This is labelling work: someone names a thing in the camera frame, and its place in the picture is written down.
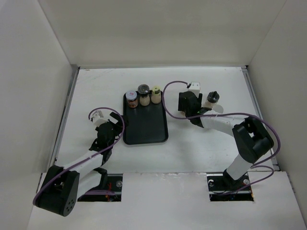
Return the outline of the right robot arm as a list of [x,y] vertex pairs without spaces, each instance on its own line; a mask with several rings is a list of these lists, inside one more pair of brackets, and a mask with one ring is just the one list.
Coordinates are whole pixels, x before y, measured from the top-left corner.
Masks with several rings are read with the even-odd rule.
[[184,112],[192,124],[214,129],[234,138],[238,155],[224,170],[222,178],[227,190],[238,187],[244,174],[274,146],[273,139],[260,120],[251,116],[244,119],[220,116],[214,110],[202,107],[200,99],[193,92],[179,93],[178,110]]

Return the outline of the red-label white-lid jar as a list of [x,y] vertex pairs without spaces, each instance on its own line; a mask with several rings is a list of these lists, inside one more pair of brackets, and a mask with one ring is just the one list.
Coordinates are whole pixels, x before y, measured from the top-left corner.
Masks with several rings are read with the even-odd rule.
[[136,108],[138,106],[138,95],[136,91],[127,91],[125,96],[129,108]]

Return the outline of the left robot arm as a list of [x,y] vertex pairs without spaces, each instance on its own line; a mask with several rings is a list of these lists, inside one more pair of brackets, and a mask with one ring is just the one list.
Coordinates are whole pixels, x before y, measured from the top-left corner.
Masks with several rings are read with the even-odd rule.
[[115,110],[110,116],[115,122],[104,119],[101,111],[93,112],[90,119],[95,125],[96,139],[82,157],[65,166],[53,165],[48,169],[33,199],[34,206],[66,217],[83,196],[117,195],[107,184],[107,170],[102,166],[109,160],[129,122]]

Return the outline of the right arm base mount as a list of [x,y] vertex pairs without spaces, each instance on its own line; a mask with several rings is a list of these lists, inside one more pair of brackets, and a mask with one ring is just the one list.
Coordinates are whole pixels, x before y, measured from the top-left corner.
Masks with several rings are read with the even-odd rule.
[[212,202],[254,201],[247,173],[237,181],[224,177],[223,173],[208,173],[207,184]]

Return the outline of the silver-lid blue-label jar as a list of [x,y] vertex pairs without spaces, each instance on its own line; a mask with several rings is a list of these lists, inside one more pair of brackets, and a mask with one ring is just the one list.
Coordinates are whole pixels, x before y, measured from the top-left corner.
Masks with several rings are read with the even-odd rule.
[[217,113],[220,113],[220,114],[222,114],[224,112],[224,108],[219,104],[215,105],[213,107],[213,110],[216,111]]

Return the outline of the clear-lid pepper grinder bottle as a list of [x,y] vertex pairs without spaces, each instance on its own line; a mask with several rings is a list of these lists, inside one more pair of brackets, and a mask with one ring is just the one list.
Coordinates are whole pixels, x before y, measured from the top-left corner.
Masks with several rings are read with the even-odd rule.
[[148,106],[150,103],[149,97],[149,86],[147,84],[141,84],[138,86],[138,93],[139,93],[139,102],[142,106]]

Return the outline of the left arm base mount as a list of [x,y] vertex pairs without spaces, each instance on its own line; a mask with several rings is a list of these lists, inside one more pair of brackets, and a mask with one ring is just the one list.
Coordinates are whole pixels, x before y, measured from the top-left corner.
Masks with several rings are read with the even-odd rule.
[[81,179],[77,198],[79,202],[120,202],[123,174],[109,174],[96,168]]

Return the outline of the yellow-cap spice bottle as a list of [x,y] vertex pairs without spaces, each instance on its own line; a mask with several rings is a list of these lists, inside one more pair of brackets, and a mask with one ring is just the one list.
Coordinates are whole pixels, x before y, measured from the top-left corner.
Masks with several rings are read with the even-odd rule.
[[159,104],[161,102],[161,90],[159,86],[154,86],[152,88],[151,101],[154,104]]

